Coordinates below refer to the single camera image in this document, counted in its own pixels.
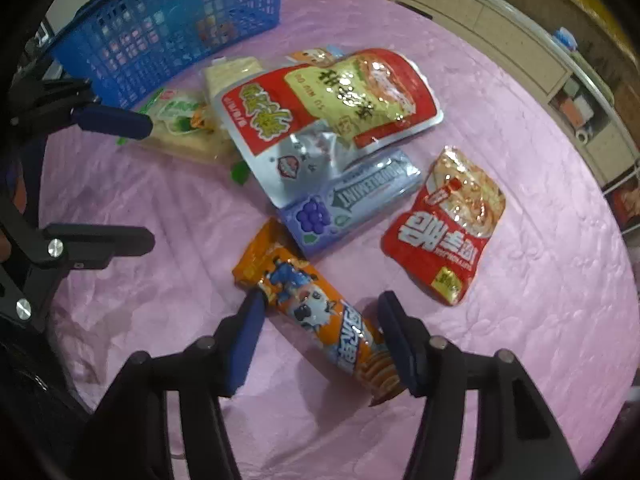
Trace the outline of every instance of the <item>red snack package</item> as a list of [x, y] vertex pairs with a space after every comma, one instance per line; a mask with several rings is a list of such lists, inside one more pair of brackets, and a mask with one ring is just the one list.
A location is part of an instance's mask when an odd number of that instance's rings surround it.
[[504, 212], [505, 197], [487, 174], [449, 146], [433, 163], [411, 211], [382, 238], [382, 250], [445, 303], [457, 304]]

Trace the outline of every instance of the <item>orange snack package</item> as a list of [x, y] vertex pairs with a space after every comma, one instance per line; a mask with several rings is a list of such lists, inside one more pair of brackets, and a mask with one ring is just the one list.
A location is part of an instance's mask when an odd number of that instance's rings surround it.
[[382, 250], [450, 305], [466, 294], [504, 212], [497, 184], [449, 146], [431, 167], [411, 211], [382, 238]]
[[290, 247], [284, 226], [270, 219], [234, 268], [236, 283], [260, 286], [270, 306], [309, 332], [332, 363], [372, 393], [372, 406], [400, 394], [404, 385], [382, 333]]

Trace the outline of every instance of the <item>blue plastic basket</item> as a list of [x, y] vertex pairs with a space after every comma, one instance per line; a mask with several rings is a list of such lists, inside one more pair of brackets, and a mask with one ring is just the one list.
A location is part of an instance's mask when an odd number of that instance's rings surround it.
[[280, 0], [91, 0], [49, 47], [103, 104], [129, 108], [189, 65], [278, 24]]

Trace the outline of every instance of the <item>cartoon character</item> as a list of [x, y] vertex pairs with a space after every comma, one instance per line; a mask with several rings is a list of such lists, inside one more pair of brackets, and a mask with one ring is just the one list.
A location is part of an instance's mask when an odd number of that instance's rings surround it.
[[288, 314], [305, 330], [318, 332], [321, 326], [331, 321], [335, 301], [329, 300], [324, 290], [314, 283], [318, 277], [297, 269], [290, 262], [274, 259], [276, 268], [265, 272], [272, 285], [281, 285], [277, 293], [279, 304], [287, 305]]

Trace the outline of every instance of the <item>pink tablecloth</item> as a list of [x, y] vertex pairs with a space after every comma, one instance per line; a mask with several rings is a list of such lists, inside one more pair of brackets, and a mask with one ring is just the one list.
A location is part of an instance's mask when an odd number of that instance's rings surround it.
[[[272, 56], [333, 43], [384, 46], [429, 78], [444, 122], [406, 150], [426, 169], [444, 144], [498, 181], [507, 209], [460, 306], [430, 300], [380, 251], [392, 215], [318, 262], [353, 303], [396, 291], [432, 333], [461, 348], [513, 349], [585, 467], [622, 405], [638, 364], [638, 301], [620, 232], [586, 165], [510, 76], [430, 20], [385, 0], [282, 0], [275, 29], [228, 49]], [[180, 84], [197, 85], [197, 70]], [[401, 207], [407, 208], [409, 202]], [[113, 137], [65, 130], [50, 138], [43, 222], [138, 224], [156, 234], [143, 258], [74, 272], [57, 294], [55, 331], [82, 397], [95, 406], [133, 351], [175, 352], [212, 333], [243, 293], [231, 269], [271, 213], [255, 181], [156, 155]], [[265, 323], [248, 381], [223, 406], [245, 478], [400, 478], [422, 401], [402, 394], [368, 408], [360, 387], [324, 362], [306, 334]], [[468, 414], [475, 416], [470, 396]], [[467, 417], [458, 477], [468, 478]], [[179, 452], [176, 431], [174, 451]], [[178, 478], [185, 478], [177, 461]]]

